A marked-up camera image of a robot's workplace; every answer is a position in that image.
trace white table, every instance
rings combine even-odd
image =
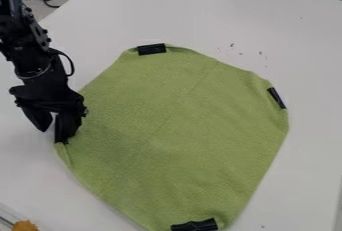
[[[342,172],[341,20],[335,0],[71,0],[42,25],[75,61],[76,89],[125,49],[155,42],[269,78],[291,130],[229,230],[330,231]],[[36,131],[15,107],[7,89],[19,82],[2,58],[0,79],[0,202],[48,230],[140,230],[78,184],[52,131]]]

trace black tag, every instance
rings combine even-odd
[[[280,98],[279,94],[277,93],[276,89],[274,89],[272,87],[272,88],[269,88],[267,91],[271,94],[271,96],[278,103],[278,105],[280,106],[281,109],[286,109],[286,106],[285,106],[284,102],[281,100],[281,98]]]
[[[166,47],[163,43],[138,46],[137,49],[140,56],[166,52]]]
[[[218,230],[214,218],[204,221],[190,221],[185,224],[172,225],[172,231],[216,231]]]

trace green cloth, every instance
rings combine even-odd
[[[210,218],[222,229],[287,134],[270,87],[189,49],[130,49],[82,89],[90,114],[56,149],[89,190],[147,230]]]

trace white tabletop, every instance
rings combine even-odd
[[[330,231],[342,172],[341,22],[335,0],[71,0],[42,25],[73,58],[76,89],[125,49],[156,42],[270,79],[289,109],[290,132],[229,230]],[[48,230],[141,230],[73,178],[52,131],[35,130],[13,104],[7,90],[18,83],[1,57],[0,202]]]

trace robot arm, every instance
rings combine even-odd
[[[51,112],[57,113],[55,142],[66,144],[87,114],[84,98],[68,87],[68,76],[74,72],[72,61],[49,47],[48,31],[21,0],[0,0],[0,41],[0,51],[24,83],[10,89],[15,103],[40,131],[52,123]],[[68,58],[70,74],[66,74],[60,55]]]

